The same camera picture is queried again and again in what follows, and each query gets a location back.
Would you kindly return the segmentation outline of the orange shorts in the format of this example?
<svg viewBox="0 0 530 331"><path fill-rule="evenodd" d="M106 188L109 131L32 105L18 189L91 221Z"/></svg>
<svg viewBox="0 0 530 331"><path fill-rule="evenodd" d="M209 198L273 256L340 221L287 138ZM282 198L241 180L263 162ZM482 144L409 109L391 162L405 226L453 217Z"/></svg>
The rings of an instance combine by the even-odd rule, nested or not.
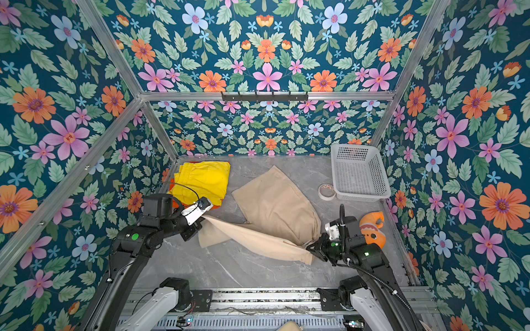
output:
<svg viewBox="0 0 530 331"><path fill-rule="evenodd" d="M169 193L184 205L193 205L202 197L208 198L219 208L226 196L228 179L212 172L182 168L175 174L174 184Z"/></svg>

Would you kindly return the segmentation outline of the beige shorts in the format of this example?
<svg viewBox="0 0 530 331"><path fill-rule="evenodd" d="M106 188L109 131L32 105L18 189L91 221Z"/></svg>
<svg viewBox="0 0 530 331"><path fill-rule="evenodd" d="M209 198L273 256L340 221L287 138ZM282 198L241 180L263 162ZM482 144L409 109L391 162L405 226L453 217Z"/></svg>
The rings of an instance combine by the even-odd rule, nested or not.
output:
<svg viewBox="0 0 530 331"><path fill-rule="evenodd" d="M322 222L311 202L278 167L232 196L247 222L234 224L206 215L198 237L201 248L233 240L270 259L313 263L306 247L319 239Z"/></svg>

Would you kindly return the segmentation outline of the yellow shorts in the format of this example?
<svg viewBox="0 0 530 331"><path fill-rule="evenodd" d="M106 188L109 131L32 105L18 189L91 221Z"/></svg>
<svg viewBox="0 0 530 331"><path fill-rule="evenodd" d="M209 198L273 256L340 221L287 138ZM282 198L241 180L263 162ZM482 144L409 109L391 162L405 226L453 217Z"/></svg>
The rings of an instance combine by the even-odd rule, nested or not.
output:
<svg viewBox="0 0 530 331"><path fill-rule="evenodd" d="M229 162L187 162L175 173L175 183L169 193L185 205L206 197L215 207L220 207L226 197L229 176Z"/></svg>

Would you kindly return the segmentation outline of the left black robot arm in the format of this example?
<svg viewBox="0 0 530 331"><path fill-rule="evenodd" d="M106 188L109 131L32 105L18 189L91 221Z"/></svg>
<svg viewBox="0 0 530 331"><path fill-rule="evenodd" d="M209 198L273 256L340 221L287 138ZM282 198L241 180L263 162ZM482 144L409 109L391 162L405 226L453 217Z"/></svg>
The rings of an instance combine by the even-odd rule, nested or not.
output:
<svg viewBox="0 0 530 331"><path fill-rule="evenodd" d="M165 238L179 235L188 241L201 229L203 215L213 207L206 197L186 207L171 194L144 198L138 220L113 240L109 265L77 330L114 330L142 270Z"/></svg>

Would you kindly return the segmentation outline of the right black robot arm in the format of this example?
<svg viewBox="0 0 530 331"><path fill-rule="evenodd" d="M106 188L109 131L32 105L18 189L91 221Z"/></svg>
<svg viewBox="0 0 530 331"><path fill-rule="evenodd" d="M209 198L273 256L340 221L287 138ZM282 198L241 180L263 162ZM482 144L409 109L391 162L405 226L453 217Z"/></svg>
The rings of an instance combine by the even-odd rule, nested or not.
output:
<svg viewBox="0 0 530 331"><path fill-rule="evenodd" d="M368 243L367 236L354 227L356 223L359 221L346 215L342 204L339 217L327 223L320 238L306 247L321 261L357 272L340 282L340 305L360 315L364 330L424 330L382 248Z"/></svg>

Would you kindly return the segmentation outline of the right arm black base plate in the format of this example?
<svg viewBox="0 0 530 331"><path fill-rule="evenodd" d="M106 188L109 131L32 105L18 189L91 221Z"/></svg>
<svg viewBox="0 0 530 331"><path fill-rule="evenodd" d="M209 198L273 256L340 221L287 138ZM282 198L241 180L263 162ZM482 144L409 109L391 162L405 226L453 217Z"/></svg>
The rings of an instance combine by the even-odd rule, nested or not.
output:
<svg viewBox="0 0 530 331"><path fill-rule="evenodd" d="M349 304L344 305L341 302L337 289L317 288L317 293L320 295L320 305L322 311L354 311Z"/></svg>

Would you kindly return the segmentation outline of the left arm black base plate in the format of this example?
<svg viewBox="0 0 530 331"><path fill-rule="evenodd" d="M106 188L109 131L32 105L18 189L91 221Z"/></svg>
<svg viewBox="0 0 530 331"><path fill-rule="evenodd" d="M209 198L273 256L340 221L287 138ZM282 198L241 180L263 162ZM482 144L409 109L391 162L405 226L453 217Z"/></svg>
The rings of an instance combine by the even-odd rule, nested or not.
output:
<svg viewBox="0 0 530 331"><path fill-rule="evenodd" d="M191 290L185 313L207 313L213 302L212 290Z"/></svg>

